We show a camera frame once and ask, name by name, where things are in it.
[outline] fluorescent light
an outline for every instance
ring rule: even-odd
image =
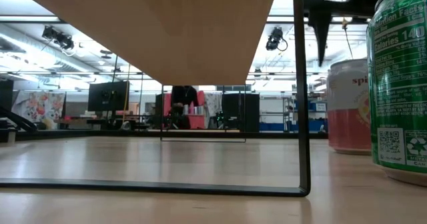
[[[22,71],[27,75],[49,75],[52,74],[50,71]]]
[[[1,22],[12,21],[39,21],[39,22],[61,22],[60,18],[56,16],[16,16],[16,15],[2,15],[0,16]]]
[[[59,75],[93,75],[93,72],[58,72]]]
[[[138,73],[116,73],[115,75],[137,75]]]
[[[24,80],[27,80],[27,81],[39,82],[39,80],[38,80],[37,78],[32,77],[32,76],[30,76],[30,75],[23,75],[23,74],[20,74],[20,75],[14,75],[14,74],[9,74],[9,76],[11,76],[11,77],[16,77],[16,78],[20,78],[20,79],[24,79]]]
[[[351,22],[353,20],[353,17],[333,17],[332,21],[343,21],[346,20],[347,22]]]
[[[267,17],[267,21],[294,22],[294,17]]]
[[[199,86],[199,91],[215,91],[216,86],[214,85],[201,85]]]

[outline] person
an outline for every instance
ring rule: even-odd
[[[190,106],[193,103],[194,107],[199,106],[197,100],[197,91],[192,86],[173,86],[171,94],[171,107],[174,107],[182,115],[184,105]]]
[[[170,127],[175,125],[179,129],[190,129],[189,119],[183,116],[184,105],[199,106],[197,91],[192,86],[173,86],[171,94],[171,121]]]

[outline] metal frame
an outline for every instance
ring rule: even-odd
[[[38,131],[35,133],[18,132],[16,141],[34,141],[74,137],[152,137],[159,138],[159,131],[123,131],[123,130],[58,130]],[[226,133],[226,132],[164,132],[163,137],[173,138],[210,138],[210,139],[297,139],[298,133]],[[327,133],[309,133],[310,139],[327,139]]]
[[[305,197],[311,190],[310,146],[308,133],[306,58],[304,47],[303,0],[294,0],[294,25],[296,38],[296,76],[299,125],[299,187],[258,187],[242,185],[199,185],[187,183],[150,183],[133,181],[88,181],[69,179],[0,179],[0,187],[94,189],[109,191],[154,191],[166,193],[191,193],[210,195],[257,195],[274,197]]]

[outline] colorful poster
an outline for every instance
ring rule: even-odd
[[[44,123],[47,130],[53,130],[57,128],[55,120],[61,118],[64,98],[65,93],[20,91],[12,112],[34,123]]]

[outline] ceiling light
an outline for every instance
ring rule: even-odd
[[[27,75],[49,75],[52,74],[51,71],[26,71]]]
[[[332,21],[343,21],[346,20],[347,22],[352,22],[352,17],[333,17]]]
[[[55,16],[15,16],[15,15],[0,16],[0,22],[16,22],[16,21],[61,22],[60,18]]]
[[[57,73],[58,75],[93,75],[93,74],[95,74],[95,73],[93,73],[93,72],[76,72],[76,71],[74,71],[74,72],[72,72],[72,71],[67,71],[67,72],[58,72]]]
[[[292,23],[294,22],[294,17],[284,17],[284,16],[280,16],[280,15],[276,15],[276,16],[268,16],[267,17],[267,22],[284,22],[284,23]]]
[[[116,75],[137,75],[136,72],[129,72],[129,73],[117,73]]]

